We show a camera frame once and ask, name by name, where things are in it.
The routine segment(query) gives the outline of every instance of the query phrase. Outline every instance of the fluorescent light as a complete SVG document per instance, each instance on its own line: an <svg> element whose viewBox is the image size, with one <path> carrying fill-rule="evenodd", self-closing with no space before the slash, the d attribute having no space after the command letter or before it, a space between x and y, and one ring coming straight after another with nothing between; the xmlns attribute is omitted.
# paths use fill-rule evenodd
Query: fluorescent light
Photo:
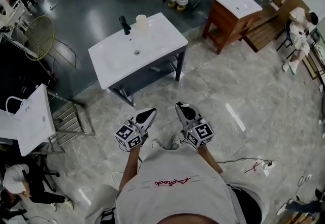
<svg viewBox="0 0 325 224"><path fill-rule="evenodd" d="M240 129L242 131L245 131L246 127L244 126L243 122L240 120L239 116L234 112L233 108L228 103L225 105L225 107L229 111L230 115L235 119Z"/></svg>

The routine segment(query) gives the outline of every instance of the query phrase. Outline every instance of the yellow shoe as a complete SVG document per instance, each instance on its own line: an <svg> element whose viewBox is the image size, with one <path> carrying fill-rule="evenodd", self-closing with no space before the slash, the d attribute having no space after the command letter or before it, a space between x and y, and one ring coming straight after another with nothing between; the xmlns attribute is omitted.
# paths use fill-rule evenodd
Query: yellow shoe
<svg viewBox="0 0 325 224"><path fill-rule="evenodd" d="M178 5L177 6L177 11L178 12L183 12L185 10L185 8L186 8L186 5L185 6Z"/></svg>
<svg viewBox="0 0 325 224"><path fill-rule="evenodd" d="M176 2L169 0L168 7L169 8L175 8L175 6L176 6Z"/></svg>

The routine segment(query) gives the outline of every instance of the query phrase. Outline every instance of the white t-shirt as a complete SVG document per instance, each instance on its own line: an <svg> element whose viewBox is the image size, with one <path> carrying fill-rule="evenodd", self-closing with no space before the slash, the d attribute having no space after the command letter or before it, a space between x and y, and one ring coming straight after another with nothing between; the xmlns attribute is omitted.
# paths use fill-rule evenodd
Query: white t-shirt
<svg viewBox="0 0 325 224"><path fill-rule="evenodd" d="M290 15L295 18L297 21L303 23L307 27L310 27L311 23L308 22L306 15L305 15L305 10L301 7L297 7L293 9L290 12ZM292 22L290 25L290 33L298 35L299 32L304 33L305 28L301 26L300 24L297 24L295 22Z"/></svg>
<svg viewBox="0 0 325 224"><path fill-rule="evenodd" d="M189 145L155 148L123 187L116 210L119 224L156 224L177 214L239 223L226 183Z"/></svg>
<svg viewBox="0 0 325 224"><path fill-rule="evenodd" d="M26 181L22 173L23 170L25 170L26 174L28 174L28 165L13 165L10 166L5 172L3 185L12 194L19 194L26 191L23 184L23 182Z"/></svg>

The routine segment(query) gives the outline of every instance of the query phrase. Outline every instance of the shoe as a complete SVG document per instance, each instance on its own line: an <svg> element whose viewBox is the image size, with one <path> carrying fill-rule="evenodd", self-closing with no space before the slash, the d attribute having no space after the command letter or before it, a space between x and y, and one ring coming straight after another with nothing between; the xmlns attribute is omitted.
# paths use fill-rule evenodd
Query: shoe
<svg viewBox="0 0 325 224"><path fill-rule="evenodd" d="M276 213L277 216L280 216L280 215L285 211L286 205L287 205L287 204L284 203L284 204L282 205L282 207L277 211L277 213Z"/></svg>
<svg viewBox="0 0 325 224"><path fill-rule="evenodd" d="M185 8L186 8L186 5L185 6L178 5L176 10L178 12L183 12L185 10Z"/></svg>
<svg viewBox="0 0 325 224"><path fill-rule="evenodd" d="M64 204L66 204L72 210L75 209L75 203L67 196L66 196L66 198L64 200Z"/></svg>
<svg viewBox="0 0 325 224"><path fill-rule="evenodd" d="M155 149L157 147L163 147L163 146L160 144L160 142L158 140L156 140L156 139L152 140L152 142L151 142L151 148L152 149Z"/></svg>
<svg viewBox="0 0 325 224"><path fill-rule="evenodd" d="M299 64L299 62L297 60L295 60L293 62L289 61L289 67L290 67L291 73L293 75L297 75L298 64Z"/></svg>
<svg viewBox="0 0 325 224"><path fill-rule="evenodd" d="M57 211L57 204L56 203L51 203L51 207L53 208L54 212Z"/></svg>
<svg viewBox="0 0 325 224"><path fill-rule="evenodd" d="M284 65L282 65L282 69L284 72L287 72L287 70L289 70L289 63L285 63Z"/></svg>
<svg viewBox="0 0 325 224"><path fill-rule="evenodd" d="M180 139L180 137L179 136L173 136L172 146L174 146L174 145L181 146L181 144L182 144L182 140Z"/></svg>
<svg viewBox="0 0 325 224"><path fill-rule="evenodd" d="M169 8L175 8L175 6L176 6L176 2L175 2L175 1L171 1L171 0L169 0L169 2L168 2L168 7L169 7Z"/></svg>

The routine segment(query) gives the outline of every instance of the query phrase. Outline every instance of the black hair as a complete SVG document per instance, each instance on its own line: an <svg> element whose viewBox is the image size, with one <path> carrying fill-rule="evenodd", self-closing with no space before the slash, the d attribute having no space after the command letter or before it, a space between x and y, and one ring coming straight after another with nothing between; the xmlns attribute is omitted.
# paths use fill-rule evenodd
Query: black hair
<svg viewBox="0 0 325 224"><path fill-rule="evenodd" d="M1 191L0 197L1 197L1 200L2 200L2 203L4 204L4 206L10 207L11 198L10 198L9 193L5 189L3 191Z"/></svg>
<svg viewBox="0 0 325 224"><path fill-rule="evenodd" d="M318 25L318 16L315 13L310 13L310 19L313 25Z"/></svg>

